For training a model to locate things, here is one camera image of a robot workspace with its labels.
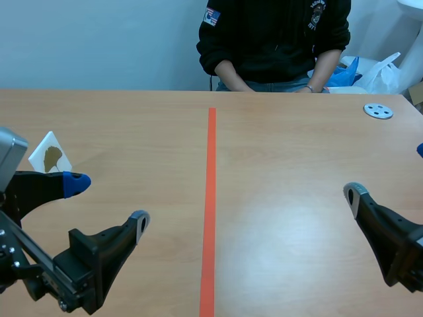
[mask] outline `hoodie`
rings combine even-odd
[[[292,81],[345,50],[351,0],[209,0],[197,49],[209,75],[228,59],[245,81]]]

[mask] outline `white wall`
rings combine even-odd
[[[401,63],[420,30],[421,22],[402,13],[397,0],[352,0],[351,42],[344,55],[383,60],[400,52]]]
[[[396,0],[352,0],[346,53],[406,53],[419,23]],[[206,0],[12,0],[0,10],[1,88],[208,90],[196,43]]]

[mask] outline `blue plastic bag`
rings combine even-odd
[[[325,85],[326,87],[349,87],[354,84],[356,78],[356,71],[358,68],[359,57],[353,60],[352,64],[348,68],[336,67],[335,72],[330,77],[329,81]]]

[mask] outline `small white box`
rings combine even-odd
[[[28,160],[36,172],[72,171],[72,165],[52,131],[47,133]]]

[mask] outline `blue fingertip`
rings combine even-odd
[[[74,195],[84,192],[91,185],[91,179],[88,175],[81,174],[81,177],[75,178],[70,172],[63,172],[63,197],[70,198]]]
[[[423,157],[423,143],[417,147],[417,153]]]

